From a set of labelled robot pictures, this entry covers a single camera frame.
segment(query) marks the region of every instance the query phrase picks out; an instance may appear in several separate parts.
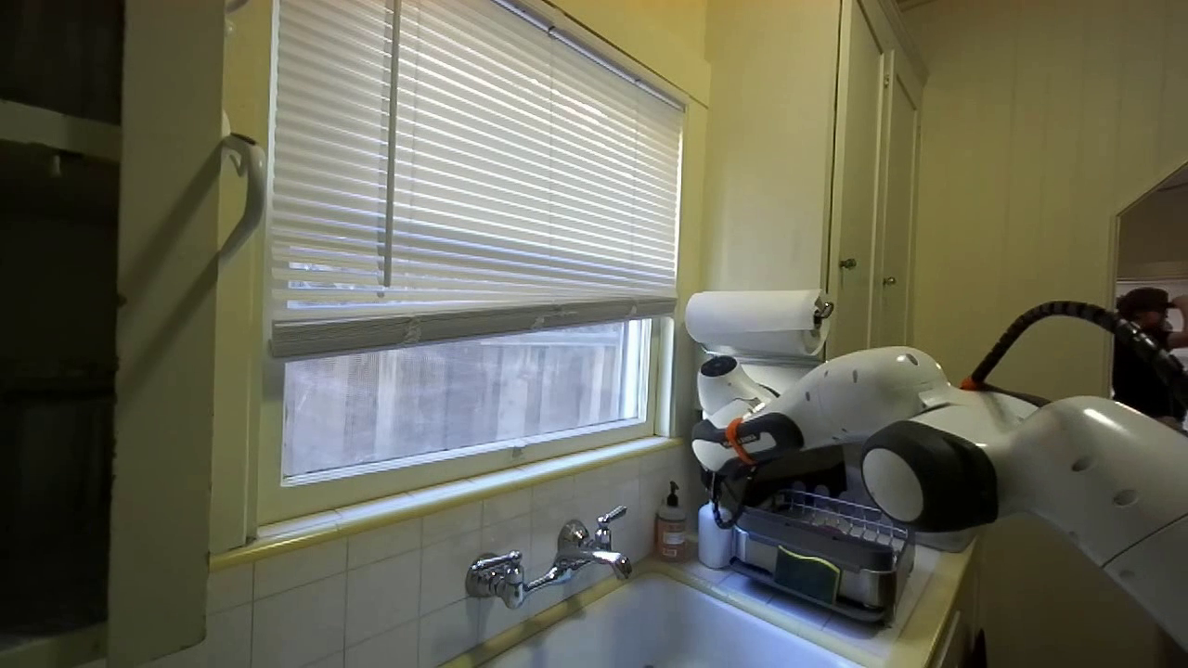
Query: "white horizontal blind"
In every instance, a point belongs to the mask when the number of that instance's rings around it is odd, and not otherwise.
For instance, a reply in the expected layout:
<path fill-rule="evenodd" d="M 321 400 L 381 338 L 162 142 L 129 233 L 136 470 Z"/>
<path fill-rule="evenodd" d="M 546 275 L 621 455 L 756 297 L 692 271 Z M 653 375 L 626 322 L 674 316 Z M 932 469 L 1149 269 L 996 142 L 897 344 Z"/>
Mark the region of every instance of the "white horizontal blind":
<path fill-rule="evenodd" d="M 493 0 L 286 0 L 278 356 L 657 316 L 684 108 Z"/>

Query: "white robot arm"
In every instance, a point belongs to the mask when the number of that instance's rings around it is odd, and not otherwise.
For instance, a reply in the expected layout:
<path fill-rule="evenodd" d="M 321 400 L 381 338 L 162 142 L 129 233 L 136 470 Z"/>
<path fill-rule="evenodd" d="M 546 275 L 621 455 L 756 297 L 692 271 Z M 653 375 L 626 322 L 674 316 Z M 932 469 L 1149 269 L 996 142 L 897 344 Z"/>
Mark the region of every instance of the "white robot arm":
<path fill-rule="evenodd" d="M 957 390 L 920 348 L 833 356 L 779 396 L 738 400 L 711 377 L 697 393 L 700 406 L 733 400 L 692 437 L 704 470 L 759 476 L 765 461 L 752 455 L 765 453 L 861 448 L 861 483 L 889 520 L 918 532 L 970 532 L 1031 512 L 1188 648 L 1179 431 L 1104 396 L 1038 406 L 997 390 Z"/>

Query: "countertop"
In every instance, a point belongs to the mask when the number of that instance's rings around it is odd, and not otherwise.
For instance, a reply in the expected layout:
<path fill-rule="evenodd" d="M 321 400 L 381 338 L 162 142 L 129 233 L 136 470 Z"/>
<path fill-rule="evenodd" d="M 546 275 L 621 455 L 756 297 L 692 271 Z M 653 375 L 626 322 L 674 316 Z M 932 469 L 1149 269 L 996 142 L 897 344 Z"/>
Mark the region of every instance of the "countertop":
<path fill-rule="evenodd" d="M 650 567 L 708 589 L 768 624 L 779 624 L 830 653 L 842 653 L 845 659 L 873 668 L 925 668 L 936 666 L 946 648 L 946 630 L 972 555 L 975 541 L 946 551 L 914 544 L 914 567 L 895 600 L 895 617 L 883 626 L 861 626 L 812 606 L 790 600 L 785 593 L 749 581 L 742 573 L 664 559 L 650 559 Z"/>

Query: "black cable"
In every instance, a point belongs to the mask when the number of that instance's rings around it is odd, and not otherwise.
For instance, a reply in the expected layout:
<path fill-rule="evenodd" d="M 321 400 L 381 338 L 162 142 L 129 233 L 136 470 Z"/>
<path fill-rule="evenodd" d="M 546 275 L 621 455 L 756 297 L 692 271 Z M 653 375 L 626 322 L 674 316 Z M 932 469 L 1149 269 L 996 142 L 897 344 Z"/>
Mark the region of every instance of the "black cable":
<path fill-rule="evenodd" d="M 1085 301 L 1046 301 L 1017 316 L 996 348 L 972 369 L 972 375 L 961 381 L 966 390 L 991 390 L 988 375 L 997 369 L 997 359 L 1009 354 L 1009 344 L 1038 318 L 1070 316 L 1081 322 L 1095 322 L 1112 333 L 1112 343 L 1129 344 L 1153 375 L 1159 381 L 1175 396 L 1175 406 L 1188 406 L 1188 370 L 1184 364 L 1159 348 L 1145 333 L 1130 332 L 1118 311 L 1085 303 Z"/>

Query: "window pane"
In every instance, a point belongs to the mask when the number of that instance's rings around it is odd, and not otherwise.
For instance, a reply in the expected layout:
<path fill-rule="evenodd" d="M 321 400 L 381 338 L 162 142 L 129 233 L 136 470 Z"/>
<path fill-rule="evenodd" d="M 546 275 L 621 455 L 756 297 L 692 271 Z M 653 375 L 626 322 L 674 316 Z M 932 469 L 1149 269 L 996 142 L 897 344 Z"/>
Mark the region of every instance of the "window pane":
<path fill-rule="evenodd" d="M 644 322 L 286 364 L 282 480 L 638 426 Z"/>

